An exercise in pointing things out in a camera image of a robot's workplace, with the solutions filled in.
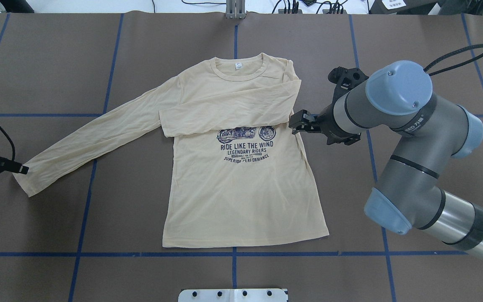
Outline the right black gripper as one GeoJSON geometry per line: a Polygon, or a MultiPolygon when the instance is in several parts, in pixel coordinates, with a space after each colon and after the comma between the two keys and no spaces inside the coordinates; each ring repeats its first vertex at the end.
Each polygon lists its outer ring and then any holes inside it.
{"type": "Polygon", "coordinates": [[[358,68],[337,67],[329,73],[327,78],[331,83],[336,84],[332,103],[319,114],[311,114],[305,109],[294,113],[289,118],[288,128],[292,129],[293,135],[300,132],[324,134],[327,137],[326,145],[343,143],[350,146],[361,139],[361,132],[360,130],[347,132],[338,126],[334,117],[335,107],[342,97],[347,96],[353,88],[366,81],[368,76],[358,68]]]}

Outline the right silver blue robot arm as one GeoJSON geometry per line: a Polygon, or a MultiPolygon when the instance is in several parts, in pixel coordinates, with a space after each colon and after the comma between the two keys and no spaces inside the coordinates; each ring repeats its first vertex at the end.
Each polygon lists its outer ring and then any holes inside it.
{"type": "Polygon", "coordinates": [[[472,153],[483,123],[464,107],[438,96],[421,65],[400,60],[366,76],[338,67],[333,101],[318,114],[290,117],[293,134],[321,133],[327,144],[351,145],[362,132],[385,125],[401,139],[372,188],[364,213],[388,231],[416,228],[483,260],[483,208],[439,187],[452,158],[472,153]]]}

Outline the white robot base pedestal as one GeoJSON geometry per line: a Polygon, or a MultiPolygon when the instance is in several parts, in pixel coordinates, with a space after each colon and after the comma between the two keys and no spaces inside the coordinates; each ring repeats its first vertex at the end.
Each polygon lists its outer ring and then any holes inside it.
{"type": "Polygon", "coordinates": [[[179,302],[288,302],[287,289],[186,289],[178,296],[179,302]]]}

